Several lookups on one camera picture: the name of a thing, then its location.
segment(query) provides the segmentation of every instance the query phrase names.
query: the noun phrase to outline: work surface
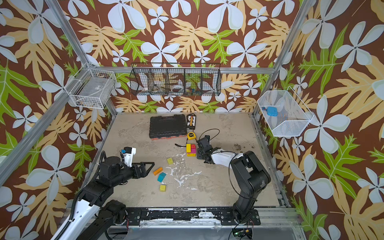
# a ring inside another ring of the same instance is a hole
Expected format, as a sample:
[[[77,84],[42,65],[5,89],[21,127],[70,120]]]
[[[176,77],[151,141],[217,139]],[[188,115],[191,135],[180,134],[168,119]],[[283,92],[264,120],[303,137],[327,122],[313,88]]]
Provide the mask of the work surface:
[[[196,137],[211,128],[220,129],[220,134],[211,144],[227,151],[253,151],[266,169],[262,158],[252,121],[248,114],[196,114]],[[131,179],[126,185],[114,188],[114,193],[107,200],[115,199],[127,207],[204,207],[232,206],[238,195],[232,189],[228,178],[228,167],[206,164],[196,157],[187,157],[185,147],[177,147],[175,143],[185,145],[187,137],[151,140],[149,138],[149,121],[157,114],[119,114],[108,134],[103,150],[107,157],[119,156],[124,147],[135,147],[133,162],[155,162],[154,168],[145,178]],[[204,135],[211,137],[217,130]],[[168,165],[167,158],[173,159]],[[166,177],[163,183],[166,191],[160,192],[161,183],[153,171],[163,168]],[[232,170],[231,180],[237,191],[239,187]],[[273,183],[258,197],[255,206],[278,206]]]

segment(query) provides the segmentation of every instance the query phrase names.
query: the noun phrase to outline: wire basket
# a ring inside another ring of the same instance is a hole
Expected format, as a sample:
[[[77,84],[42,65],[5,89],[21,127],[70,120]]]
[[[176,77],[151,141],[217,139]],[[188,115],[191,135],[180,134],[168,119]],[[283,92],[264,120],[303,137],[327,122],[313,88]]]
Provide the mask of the wire basket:
[[[275,137],[300,136],[314,117],[301,98],[295,92],[294,94],[296,100],[287,90],[272,90],[266,91],[257,100],[260,110]],[[298,103],[300,101],[308,110],[307,113],[300,107]],[[276,108],[277,116],[268,114],[269,107]]]
[[[132,64],[129,76],[134,95],[203,95],[218,96],[221,92],[220,65],[218,67],[148,67]]]
[[[116,84],[112,71],[88,68],[75,78],[77,83],[68,93],[77,107],[104,109]]]

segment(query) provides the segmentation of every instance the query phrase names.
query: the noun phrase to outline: blue box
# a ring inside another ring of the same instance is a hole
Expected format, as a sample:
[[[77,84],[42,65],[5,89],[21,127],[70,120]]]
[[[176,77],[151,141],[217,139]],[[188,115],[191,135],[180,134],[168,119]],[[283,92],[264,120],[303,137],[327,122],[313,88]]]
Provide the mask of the blue box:
[[[157,180],[159,181],[159,182],[162,182],[163,180],[164,180],[164,178],[166,177],[166,173],[160,173],[160,175],[159,175],[159,177],[157,178]]]
[[[276,117],[277,116],[277,108],[275,107],[268,107],[266,109],[266,113],[269,115],[269,116],[272,116],[272,117]]]

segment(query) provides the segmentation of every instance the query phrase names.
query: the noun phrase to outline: toy block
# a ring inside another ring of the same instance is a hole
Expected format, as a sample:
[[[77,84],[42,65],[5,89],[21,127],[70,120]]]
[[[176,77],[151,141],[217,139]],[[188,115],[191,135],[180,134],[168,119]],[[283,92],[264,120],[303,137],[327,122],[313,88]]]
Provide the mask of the toy block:
[[[157,180],[159,181],[159,182],[162,182],[163,180],[164,180],[164,178],[166,177],[166,173],[160,173],[160,175],[159,175],[159,177],[157,178]]]
[[[170,157],[170,158],[167,158],[167,161],[168,161],[168,164],[169,164],[169,165],[173,164],[173,160],[172,160],[171,157]]]
[[[163,168],[160,167],[159,169],[157,169],[156,171],[153,171],[153,174],[156,176],[158,175],[159,173],[161,173],[163,171]]]

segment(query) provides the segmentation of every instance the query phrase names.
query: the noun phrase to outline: black wire basket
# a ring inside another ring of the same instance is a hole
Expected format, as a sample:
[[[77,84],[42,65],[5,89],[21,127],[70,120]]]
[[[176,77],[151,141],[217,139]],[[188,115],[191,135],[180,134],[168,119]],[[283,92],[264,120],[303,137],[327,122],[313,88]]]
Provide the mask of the black wire basket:
[[[220,64],[161,63],[163,67],[132,63],[130,87],[134,95],[218,96],[221,92]]]

